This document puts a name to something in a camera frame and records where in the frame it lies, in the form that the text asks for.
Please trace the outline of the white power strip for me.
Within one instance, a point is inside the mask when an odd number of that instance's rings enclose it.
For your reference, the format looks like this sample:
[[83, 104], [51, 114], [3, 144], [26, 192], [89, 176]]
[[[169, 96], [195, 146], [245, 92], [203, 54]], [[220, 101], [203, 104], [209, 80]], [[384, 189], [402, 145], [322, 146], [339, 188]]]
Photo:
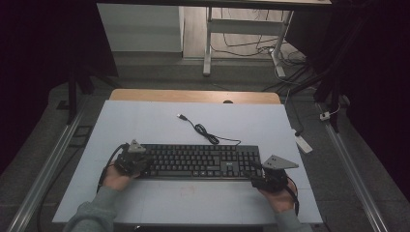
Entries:
[[311, 146], [301, 137], [300, 133], [296, 130], [293, 130], [294, 139], [299, 147], [299, 149], [304, 153], [308, 154], [312, 152]]

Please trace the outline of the person's right hand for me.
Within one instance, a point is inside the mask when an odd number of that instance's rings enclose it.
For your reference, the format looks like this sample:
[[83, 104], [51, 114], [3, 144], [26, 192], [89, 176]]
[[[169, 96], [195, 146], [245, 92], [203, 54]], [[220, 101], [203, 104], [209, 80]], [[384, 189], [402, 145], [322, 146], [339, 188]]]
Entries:
[[292, 210], [295, 206], [292, 195], [286, 190], [280, 192], [259, 191], [269, 202], [275, 213], [283, 213]]

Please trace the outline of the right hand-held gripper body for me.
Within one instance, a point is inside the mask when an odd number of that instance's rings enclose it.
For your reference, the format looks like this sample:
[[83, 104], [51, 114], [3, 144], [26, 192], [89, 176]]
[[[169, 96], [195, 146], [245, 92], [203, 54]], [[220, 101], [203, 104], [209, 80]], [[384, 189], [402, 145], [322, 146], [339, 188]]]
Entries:
[[288, 185], [288, 176], [285, 172], [289, 168], [298, 168], [299, 165], [287, 159], [271, 155], [263, 163], [264, 170], [262, 176], [256, 176], [251, 179], [251, 184], [254, 188], [263, 189], [268, 192], [279, 192], [284, 190]]

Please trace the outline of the black keyboard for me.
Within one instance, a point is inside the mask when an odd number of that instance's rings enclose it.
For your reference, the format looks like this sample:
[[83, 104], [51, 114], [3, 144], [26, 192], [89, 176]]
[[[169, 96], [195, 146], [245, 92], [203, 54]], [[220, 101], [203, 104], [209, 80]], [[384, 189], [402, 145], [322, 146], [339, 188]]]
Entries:
[[151, 174], [145, 179], [245, 180], [244, 171], [262, 176], [251, 166], [260, 162], [257, 146], [144, 144], [154, 155]]

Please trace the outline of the grey cabinet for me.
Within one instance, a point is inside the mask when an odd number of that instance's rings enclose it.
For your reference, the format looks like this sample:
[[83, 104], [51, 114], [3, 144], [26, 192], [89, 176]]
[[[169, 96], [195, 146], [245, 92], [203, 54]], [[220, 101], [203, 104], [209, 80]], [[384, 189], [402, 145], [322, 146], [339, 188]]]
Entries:
[[98, 10], [112, 51], [183, 51], [183, 7], [99, 3]]

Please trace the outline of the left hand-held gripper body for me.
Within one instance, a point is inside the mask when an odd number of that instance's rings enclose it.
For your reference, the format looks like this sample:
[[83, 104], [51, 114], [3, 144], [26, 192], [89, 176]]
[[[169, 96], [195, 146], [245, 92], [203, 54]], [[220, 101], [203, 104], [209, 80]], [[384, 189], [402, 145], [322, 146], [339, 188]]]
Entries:
[[122, 152], [114, 161], [114, 167], [121, 175], [133, 176], [140, 173], [152, 162], [147, 162], [147, 149], [140, 145], [135, 139], [131, 143], [120, 146]]

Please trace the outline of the black curtain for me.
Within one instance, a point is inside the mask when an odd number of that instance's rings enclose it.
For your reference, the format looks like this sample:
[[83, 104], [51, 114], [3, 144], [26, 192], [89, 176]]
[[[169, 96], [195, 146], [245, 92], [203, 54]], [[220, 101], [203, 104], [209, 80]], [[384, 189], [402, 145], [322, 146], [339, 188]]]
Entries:
[[325, 76], [314, 95], [350, 100], [347, 117], [410, 201], [410, 0], [331, 0], [297, 11], [286, 40]]
[[99, 0], [0, 0], [0, 174], [40, 120], [52, 88], [118, 74]]

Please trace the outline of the white desk frame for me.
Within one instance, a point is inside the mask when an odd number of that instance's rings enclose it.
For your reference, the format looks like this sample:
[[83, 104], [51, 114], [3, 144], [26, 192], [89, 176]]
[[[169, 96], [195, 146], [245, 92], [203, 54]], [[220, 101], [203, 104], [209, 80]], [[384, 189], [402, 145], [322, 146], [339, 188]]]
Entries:
[[203, 75], [211, 74], [211, 39], [212, 34], [238, 34], [238, 35], [262, 35], [276, 36], [277, 43], [274, 48], [269, 49], [269, 54], [275, 65], [276, 75], [285, 77], [285, 72], [280, 64], [278, 55], [282, 43], [290, 25], [293, 15], [292, 11], [285, 11], [281, 21], [251, 21], [239, 19], [213, 19], [212, 7], [208, 8], [206, 19], [206, 44], [204, 52]]

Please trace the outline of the person's left hand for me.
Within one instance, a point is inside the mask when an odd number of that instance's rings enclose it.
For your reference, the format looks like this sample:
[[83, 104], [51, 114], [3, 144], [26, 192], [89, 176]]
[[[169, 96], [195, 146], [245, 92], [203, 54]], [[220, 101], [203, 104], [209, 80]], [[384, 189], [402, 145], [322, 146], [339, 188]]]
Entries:
[[122, 191], [137, 177], [138, 174], [133, 176], [121, 175], [113, 165], [109, 165], [106, 169], [106, 175], [102, 181], [102, 185], [104, 187]]

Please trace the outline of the black metal stand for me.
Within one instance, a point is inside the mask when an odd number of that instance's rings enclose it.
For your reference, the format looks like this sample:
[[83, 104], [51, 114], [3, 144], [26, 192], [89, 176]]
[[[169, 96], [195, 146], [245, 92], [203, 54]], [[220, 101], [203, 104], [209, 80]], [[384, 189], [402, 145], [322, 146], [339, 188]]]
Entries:
[[91, 81], [91, 71], [88, 66], [75, 65], [69, 75], [69, 119], [67, 124], [70, 125], [77, 111], [77, 91], [79, 87], [83, 94], [91, 95], [94, 92], [94, 85]]
[[337, 50], [336, 56], [330, 66], [321, 73], [321, 83], [314, 93], [314, 99], [317, 102], [324, 102], [328, 97], [331, 97], [331, 113], [329, 123], [335, 132], [339, 132], [337, 125], [337, 113], [339, 111], [339, 94], [342, 61], [347, 56], [354, 41], [360, 34], [364, 24], [364, 16], [357, 16], [348, 30], [347, 35], [342, 40], [341, 48]]

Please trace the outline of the aluminium rail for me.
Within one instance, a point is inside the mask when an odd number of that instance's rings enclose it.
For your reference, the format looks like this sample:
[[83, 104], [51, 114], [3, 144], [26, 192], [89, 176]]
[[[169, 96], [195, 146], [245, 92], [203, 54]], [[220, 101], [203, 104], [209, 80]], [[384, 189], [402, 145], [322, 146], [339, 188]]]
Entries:
[[77, 110], [77, 114], [73, 117], [71, 123], [65, 126], [56, 145], [46, 159], [44, 166], [36, 177], [34, 184], [26, 194], [6, 232], [25, 231], [29, 221], [39, 206], [42, 197], [45, 195], [46, 188], [50, 184], [51, 178], [54, 175], [54, 172], [56, 171], [67, 147], [69, 146], [70, 140], [72, 139], [74, 131], [83, 117], [83, 114], [84, 105]]
[[358, 199], [363, 205], [363, 209], [373, 231], [389, 232], [388, 226], [383, 219], [372, 195], [367, 189], [365, 182], [360, 175], [354, 161], [352, 160], [350, 153], [348, 152], [348, 149], [340, 136], [340, 133], [334, 130], [333, 126], [330, 123], [330, 119], [323, 120], [322, 113], [320, 113], [319, 118], [320, 121], [325, 125], [326, 131], [333, 142], [346, 175], [348, 176]]

